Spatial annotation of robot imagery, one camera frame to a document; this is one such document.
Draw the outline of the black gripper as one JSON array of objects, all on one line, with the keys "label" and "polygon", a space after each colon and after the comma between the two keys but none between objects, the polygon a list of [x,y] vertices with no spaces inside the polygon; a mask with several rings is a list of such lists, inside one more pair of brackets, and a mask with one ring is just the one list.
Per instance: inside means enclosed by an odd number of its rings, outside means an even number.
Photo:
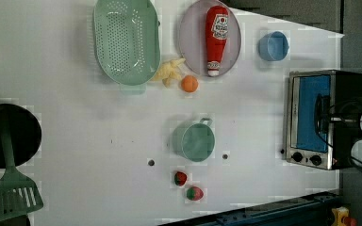
[{"label": "black gripper", "polygon": [[330,98],[323,98],[323,133],[328,137],[333,136],[329,141],[323,142],[331,148],[351,147],[353,143],[362,137],[362,97],[345,100],[330,105]]}]

